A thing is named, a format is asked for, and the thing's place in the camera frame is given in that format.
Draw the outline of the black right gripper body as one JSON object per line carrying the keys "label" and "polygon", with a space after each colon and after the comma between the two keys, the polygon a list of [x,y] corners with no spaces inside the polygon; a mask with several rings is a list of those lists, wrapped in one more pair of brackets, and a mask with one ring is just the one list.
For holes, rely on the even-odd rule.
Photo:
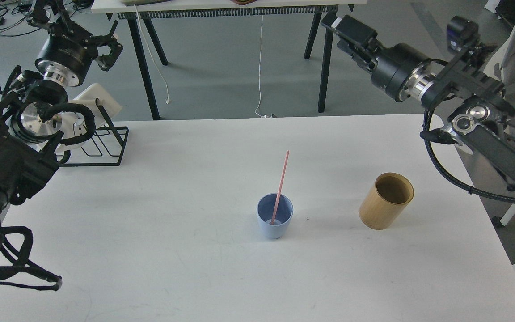
{"label": "black right gripper body", "polygon": [[388,97],[396,102],[417,97],[413,89],[431,69],[431,58],[406,43],[385,47],[376,30],[351,16],[327,14],[321,24],[339,37],[337,47],[368,72],[371,83]]}

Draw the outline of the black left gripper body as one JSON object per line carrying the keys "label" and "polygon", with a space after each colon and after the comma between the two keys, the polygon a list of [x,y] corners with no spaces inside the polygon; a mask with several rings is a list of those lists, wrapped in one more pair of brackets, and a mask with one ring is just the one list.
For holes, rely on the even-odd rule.
{"label": "black left gripper body", "polygon": [[106,45],[106,36],[94,36],[72,21],[61,0],[35,0],[27,24],[48,32],[35,60],[37,71],[62,86],[80,86],[98,57],[98,48]]}

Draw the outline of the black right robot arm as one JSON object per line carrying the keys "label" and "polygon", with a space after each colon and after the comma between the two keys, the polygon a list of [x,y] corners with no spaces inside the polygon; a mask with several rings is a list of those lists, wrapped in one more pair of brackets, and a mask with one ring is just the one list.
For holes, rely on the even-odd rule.
{"label": "black right robot arm", "polygon": [[321,24],[371,83],[397,102],[413,98],[424,108],[420,137],[438,172],[469,194],[515,204],[515,198],[482,191],[456,179],[438,161],[431,143],[454,144],[482,155],[515,192],[515,108],[505,85],[481,71],[494,46],[481,43],[478,24],[453,17],[446,27],[450,61],[431,59],[406,43],[385,47],[377,32],[351,16],[327,14]]}

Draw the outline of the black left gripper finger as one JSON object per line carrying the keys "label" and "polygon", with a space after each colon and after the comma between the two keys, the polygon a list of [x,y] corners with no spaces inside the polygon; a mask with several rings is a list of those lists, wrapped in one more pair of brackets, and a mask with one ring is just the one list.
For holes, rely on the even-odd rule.
{"label": "black left gripper finger", "polygon": [[117,41],[115,31],[117,29],[118,21],[114,21],[109,33],[106,35],[95,35],[92,38],[92,46],[94,47],[120,47],[120,43]]}
{"label": "black left gripper finger", "polygon": [[102,71],[109,71],[123,51],[123,45],[118,42],[110,42],[106,46],[110,50],[109,53],[97,57],[97,64]]}

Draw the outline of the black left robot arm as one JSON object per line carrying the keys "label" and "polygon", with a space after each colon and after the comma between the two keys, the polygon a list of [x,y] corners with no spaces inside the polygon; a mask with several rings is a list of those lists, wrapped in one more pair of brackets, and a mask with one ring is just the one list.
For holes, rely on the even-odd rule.
{"label": "black left robot arm", "polygon": [[4,227],[10,205],[23,204],[41,191],[70,151],[99,138],[114,135],[122,161],[128,128],[116,127],[118,106],[97,84],[94,98],[69,100],[66,88],[84,82],[92,62],[108,71],[123,50],[116,38],[117,22],[106,35],[93,35],[76,24],[61,0],[35,0],[27,14],[31,26],[48,32],[35,61],[35,71],[16,66],[0,86],[0,285],[57,291],[63,284],[30,259],[33,234],[24,226]]}

